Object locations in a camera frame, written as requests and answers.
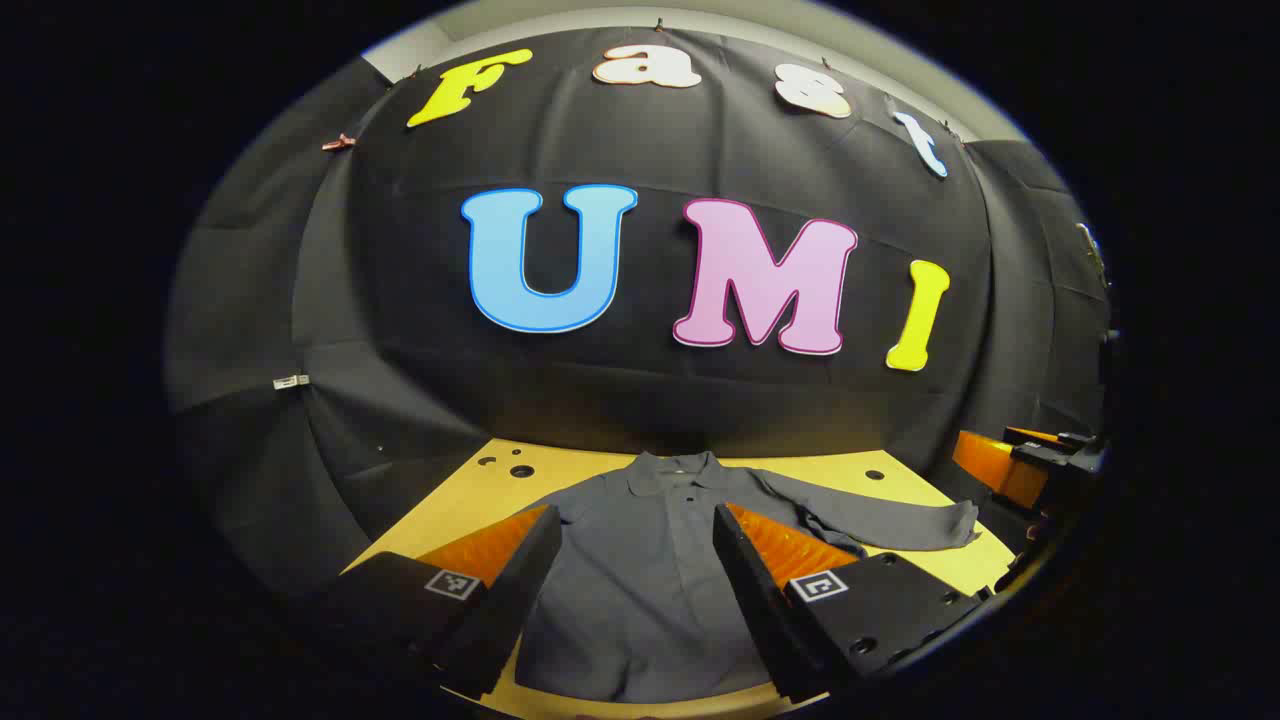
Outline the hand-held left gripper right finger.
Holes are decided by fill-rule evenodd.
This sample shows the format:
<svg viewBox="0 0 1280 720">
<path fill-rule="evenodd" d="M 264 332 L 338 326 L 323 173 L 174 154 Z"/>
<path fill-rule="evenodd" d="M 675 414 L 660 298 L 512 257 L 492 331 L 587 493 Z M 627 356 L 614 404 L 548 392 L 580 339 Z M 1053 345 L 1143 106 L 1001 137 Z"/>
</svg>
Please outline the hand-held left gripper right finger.
<svg viewBox="0 0 1280 720">
<path fill-rule="evenodd" d="M 716 507 L 713 546 L 772 684 L 795 703 L 883 685 L 987 600 L 736 503 Z"/>
</svg>

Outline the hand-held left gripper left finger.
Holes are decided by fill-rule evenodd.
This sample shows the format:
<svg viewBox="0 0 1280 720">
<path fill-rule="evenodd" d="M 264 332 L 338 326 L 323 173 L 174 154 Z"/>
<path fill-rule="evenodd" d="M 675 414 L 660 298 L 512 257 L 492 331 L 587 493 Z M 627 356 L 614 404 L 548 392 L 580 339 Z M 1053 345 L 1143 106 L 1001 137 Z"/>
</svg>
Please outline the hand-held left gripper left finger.
<svg viewBox="0 0 1280 720">
<path fill-rule="evenodd" d="M 378 671 L 492 693 L 561 550 L 544 503 L 417 557 L 379 552 L 317 593 L 317 626 Z"/>
</svg>

